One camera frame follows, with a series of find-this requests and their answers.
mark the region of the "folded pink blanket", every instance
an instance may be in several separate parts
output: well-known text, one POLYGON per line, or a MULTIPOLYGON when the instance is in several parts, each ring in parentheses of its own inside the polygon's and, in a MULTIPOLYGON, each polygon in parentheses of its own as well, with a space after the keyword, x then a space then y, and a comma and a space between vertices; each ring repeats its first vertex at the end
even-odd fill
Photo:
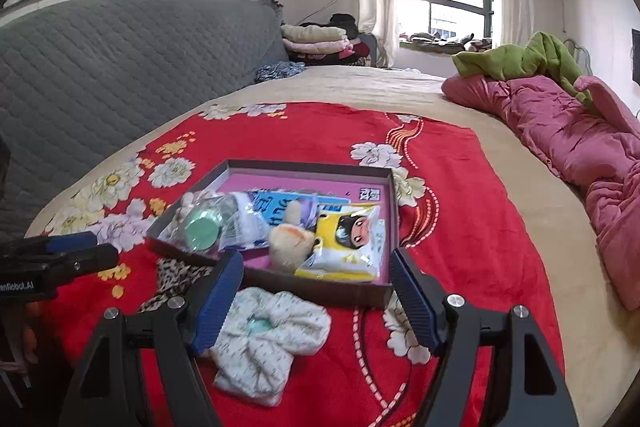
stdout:
POLYGON ((640 122, 599 78, 582 76, 575 87, 589 89, 603 118, 546 76, 456 75, 442 91, 501 118, 553 174, 580 188, 611 282, 633 310, 640 307, 640 122))
POLYGON ((286 49, 309 55, 331 55, 344 50, 352 50, 353 44, 347 37, 333 42, 291 42, 289 39, 282 39, 286 49))

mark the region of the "open box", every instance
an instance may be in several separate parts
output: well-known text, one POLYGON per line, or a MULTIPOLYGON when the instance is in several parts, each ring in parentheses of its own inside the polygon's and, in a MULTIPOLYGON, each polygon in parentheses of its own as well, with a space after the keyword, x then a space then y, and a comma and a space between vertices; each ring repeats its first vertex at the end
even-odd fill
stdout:
MULTIPOLYGON (((351 203, 377 203, 385 220, 385 245, 379 279, 373 282, 336 282, 307 279, 270 269, 268 253, 245 251, 244 286, 258 286, 270 292, 289 291, 300 298, 323 306, 371 307, 382 309, 392 288, 388 282, 388 258, 398 247, 398 206, 391 169, 319 163, 273 162, 262 160, 227 160, 211 170, 189 188, 196 192, 210 188, 218 192, 246 191, 255 188, 289 192, 315 191, 319 194, 348 198, 351 203)), ((170 245, 167 227, 180 207, 180 201, 156 219, 146 236, 161 255, 187 264, 209 265, 215 259, 183 252, 170 245)))

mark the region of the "screw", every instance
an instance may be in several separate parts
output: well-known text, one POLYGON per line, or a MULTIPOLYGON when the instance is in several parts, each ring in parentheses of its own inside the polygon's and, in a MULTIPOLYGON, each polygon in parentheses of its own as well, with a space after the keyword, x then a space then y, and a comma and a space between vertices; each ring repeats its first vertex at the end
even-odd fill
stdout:
POLYGON ((107 309, 105 309, 105 311, 102 314, 102 316, 105 319, 107 319, 108 321, 110 321, 110 320, 113 320, 114 318, 116 318, 119 313, 120 313, 120 310, 117 309, 117 308, 107 308, 107 309))
POLYGON ((518 304, 513 307, 513 313, 521 319, 529 317, 529 310, 527 310, 522 304, 518 304))
POLYGON ((184 298, 178 296, 178 297, 171 297, 168 301, 167 301, 167 306, 169 306, 169 308, 171 308, 172 310, 179 310, 180 308, 182 308, 184 306, 184 298))
POLYGON ((452 293, 447 297, 447 302, 454 308, 462 308, 465 305, 465 298, 457 293, 452 293))

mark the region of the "leopard print fabric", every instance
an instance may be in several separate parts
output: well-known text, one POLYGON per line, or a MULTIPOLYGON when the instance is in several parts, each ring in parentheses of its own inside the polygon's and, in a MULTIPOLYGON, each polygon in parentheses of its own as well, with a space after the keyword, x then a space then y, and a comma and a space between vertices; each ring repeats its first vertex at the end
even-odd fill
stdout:
POLYGON ((156 266, 158 266, 158 291, 140 306, 138 309, 140 312, 157 310, 171 297, 184 295, 196 280, 209 275, 212 270, 210 266, 190 266, 178 259, 159 259, 156 266))

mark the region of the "gray headboard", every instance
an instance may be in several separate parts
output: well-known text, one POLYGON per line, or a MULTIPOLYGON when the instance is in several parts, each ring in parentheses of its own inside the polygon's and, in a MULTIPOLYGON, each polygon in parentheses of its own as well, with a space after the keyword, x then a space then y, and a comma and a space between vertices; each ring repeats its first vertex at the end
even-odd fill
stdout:
POLYGON ((0 26, 0 241, 133 140, 287 60, 273 0, 69 0, 0 26))

